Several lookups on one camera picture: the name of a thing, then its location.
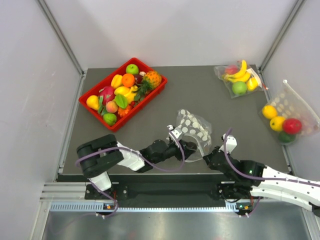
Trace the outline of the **clear polka dot zip bag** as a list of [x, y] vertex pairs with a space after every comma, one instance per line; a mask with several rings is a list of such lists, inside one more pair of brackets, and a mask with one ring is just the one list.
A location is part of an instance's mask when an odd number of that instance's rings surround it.
[[186, 163], [194, 163], [203, 159], [203, 156], [210, 153], [212, 146], [212, 125], [204, 118], [192, 114], [187, 109], [177, 111], [176, 128], [183, 132], [181, 140], [194, 142], [197, 145], [197, 151], [192, 154]]

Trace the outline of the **green fake fruit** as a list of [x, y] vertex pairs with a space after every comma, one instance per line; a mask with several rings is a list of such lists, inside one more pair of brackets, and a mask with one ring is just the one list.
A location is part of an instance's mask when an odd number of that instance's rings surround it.
[[114, 100], [115, 100], [115, 103], [117, 104], [117, 106], [118, 106], [119, 108], [125, 109], [125, 108], [128, 106], [128, 100], [127, 100], [127, 98], [126, 98], [124, 95], [122, 95], [122, 94], [116, 95], [115, 98], [114, 98]]

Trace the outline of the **red peach fake fruit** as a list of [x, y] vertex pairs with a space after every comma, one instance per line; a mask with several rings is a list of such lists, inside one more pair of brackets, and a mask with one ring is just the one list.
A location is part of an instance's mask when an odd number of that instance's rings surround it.
[[106, 103], [105, 109], [108, 113], [115, 114], [118, 112], [118, 105], [112, 100]]

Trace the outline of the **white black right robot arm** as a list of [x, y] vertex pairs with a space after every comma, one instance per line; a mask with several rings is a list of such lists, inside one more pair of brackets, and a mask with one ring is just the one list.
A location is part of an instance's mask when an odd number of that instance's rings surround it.
[[229, 180], [219, 183], [217, 194], [225, 199], [270, 198], [302, 207], [320, 216], [320, 183], [275, 170], [253, 160], [233, 159], [220, 147], [203, 157], [211, 170]]

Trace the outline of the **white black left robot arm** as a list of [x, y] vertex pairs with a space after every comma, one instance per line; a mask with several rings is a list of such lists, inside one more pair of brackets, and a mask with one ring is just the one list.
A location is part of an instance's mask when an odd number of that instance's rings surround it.
[[117, 141], [115, 135], [108, 134], [80, 145], [77, 149], [82, 174], [96, 186], [96, 192], [102, 198], [109, 198], [114, 191], [108, 170], [116, 165], [137, 173], [144, 173], [156, 167], [157, 163], [175, 157], [179, 161], [187, 160], [197, 151], [194, 142], [172, 138], [169, 142], [155, 140], [141, 150], [133, 150]]

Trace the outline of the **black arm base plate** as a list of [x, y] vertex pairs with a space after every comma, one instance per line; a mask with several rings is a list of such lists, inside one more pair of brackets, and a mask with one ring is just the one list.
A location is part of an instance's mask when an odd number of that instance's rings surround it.
[[241, 186], [218, 174], [116, 174], [110, 177], [110, 186], [89, 183], [86, 200], [106, 199], [118, 201], [146, 197], [208, 197], [214, 201], [250, 199], [249, 185]]

